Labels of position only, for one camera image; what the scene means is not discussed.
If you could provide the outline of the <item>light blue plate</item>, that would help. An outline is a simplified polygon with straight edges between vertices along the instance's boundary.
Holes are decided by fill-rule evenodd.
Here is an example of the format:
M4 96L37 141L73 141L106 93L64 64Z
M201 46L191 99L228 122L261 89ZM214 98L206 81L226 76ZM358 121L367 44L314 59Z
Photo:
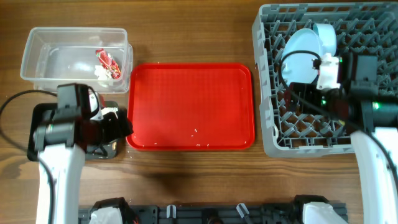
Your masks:
M314 52L321 56L323 53L322 42L311 29L300 29L286 43L282 57L298 50ZM316 59L316 56L304 53L286 57L282 63L282 77L286 84L290 85L292 82L312 83L318 75L318 72L313 69L313 59Z

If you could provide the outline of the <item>white tissue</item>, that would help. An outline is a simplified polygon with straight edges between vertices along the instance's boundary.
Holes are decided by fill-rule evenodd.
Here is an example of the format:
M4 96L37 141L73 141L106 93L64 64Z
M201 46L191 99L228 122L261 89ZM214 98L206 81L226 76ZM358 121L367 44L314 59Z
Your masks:
M103 68L102 65L95 66L95 75L97 76L100 86L104 88L109 88L110 86L113 86L113 78L111 76L111 72Z

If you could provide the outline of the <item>red snack wrapper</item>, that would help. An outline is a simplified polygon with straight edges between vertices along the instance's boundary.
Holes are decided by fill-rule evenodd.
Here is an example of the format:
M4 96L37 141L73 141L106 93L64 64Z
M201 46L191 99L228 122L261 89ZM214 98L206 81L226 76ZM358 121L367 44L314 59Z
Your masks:
M119 68L119 65L111 54L107 53L105 49L98 49L95 51L95 53L100 65L102 65L103 68L111 72L113 80L121 77L121 70Z

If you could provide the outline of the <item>light blue bowl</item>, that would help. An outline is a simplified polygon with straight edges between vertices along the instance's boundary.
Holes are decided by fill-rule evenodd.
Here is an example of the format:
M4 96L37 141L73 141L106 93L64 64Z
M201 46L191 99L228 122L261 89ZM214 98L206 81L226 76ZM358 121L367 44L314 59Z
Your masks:
M315 23L313 25L313 31L316 33L321 40L323 54L329 53L332 56L336 54L336 32L332 25Z

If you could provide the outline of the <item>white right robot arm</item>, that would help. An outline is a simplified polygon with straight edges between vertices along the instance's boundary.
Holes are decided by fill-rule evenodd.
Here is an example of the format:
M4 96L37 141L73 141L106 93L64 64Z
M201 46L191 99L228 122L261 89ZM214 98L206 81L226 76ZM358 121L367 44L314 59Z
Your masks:
M285 86L285 99L304 113L320 114L351 128L359 167L365 223L397 223L397 98L343 84Z

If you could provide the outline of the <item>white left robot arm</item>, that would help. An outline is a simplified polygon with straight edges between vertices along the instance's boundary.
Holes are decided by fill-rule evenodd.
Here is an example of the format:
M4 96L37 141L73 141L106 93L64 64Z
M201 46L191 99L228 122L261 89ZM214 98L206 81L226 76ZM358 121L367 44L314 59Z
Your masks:
M36 222L76 223L85 161L114 157L114 145L130 134L126 110L116 108L95 114L64 108L41 122L34 132L40 174Z

